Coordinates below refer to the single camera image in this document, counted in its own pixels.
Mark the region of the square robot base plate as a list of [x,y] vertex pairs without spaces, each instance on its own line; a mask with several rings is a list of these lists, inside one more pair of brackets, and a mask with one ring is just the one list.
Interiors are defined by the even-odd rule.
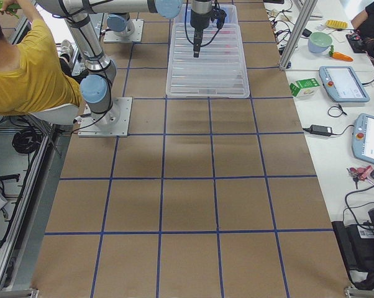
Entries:
[[112,108],[102,118],[102,115],[91,112],[85,104],[84,114],[89,114],[79,121],[79,137],[126,137],[129,132],[130,114],[132,110],[131,97],[113,99]]

